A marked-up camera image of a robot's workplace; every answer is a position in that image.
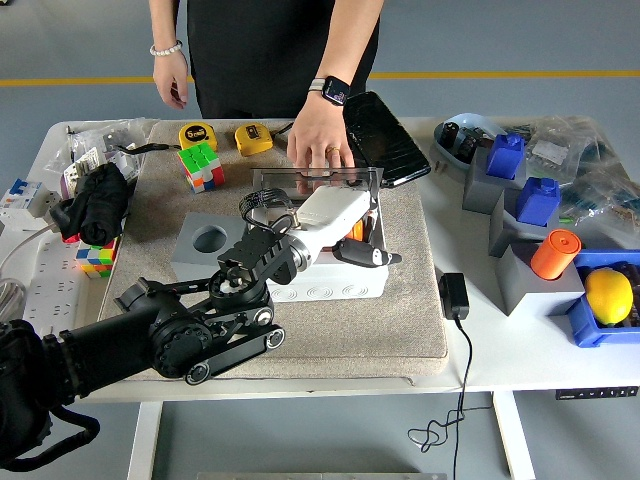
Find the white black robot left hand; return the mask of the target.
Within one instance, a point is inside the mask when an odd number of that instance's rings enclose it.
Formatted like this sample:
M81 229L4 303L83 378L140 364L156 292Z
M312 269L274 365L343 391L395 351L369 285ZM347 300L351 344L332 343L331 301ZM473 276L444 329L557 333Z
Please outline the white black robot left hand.
M399 254L392 254L366 242L347 239L370 209L368 190L351 187L320 186L297 209L299 226L287 232L294 263L298 271L308 269L325 247L331 247L334 257L342 262L366 267L397 264Z

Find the person's right hand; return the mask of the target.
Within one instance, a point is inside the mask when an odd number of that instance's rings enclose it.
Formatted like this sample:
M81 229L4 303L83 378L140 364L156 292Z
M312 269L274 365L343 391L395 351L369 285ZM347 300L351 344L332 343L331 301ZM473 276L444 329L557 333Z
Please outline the person's right hand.
M161 100L171 108L184 109L188 103L188 66L181 51L154 60L153 80Z

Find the person's left hand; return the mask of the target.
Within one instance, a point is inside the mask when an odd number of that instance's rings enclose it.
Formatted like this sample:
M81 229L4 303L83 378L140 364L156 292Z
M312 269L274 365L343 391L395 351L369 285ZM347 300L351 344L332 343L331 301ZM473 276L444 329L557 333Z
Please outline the person's left hand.
M310 91L288 136L287 157L296 168L354 167L343 107Z

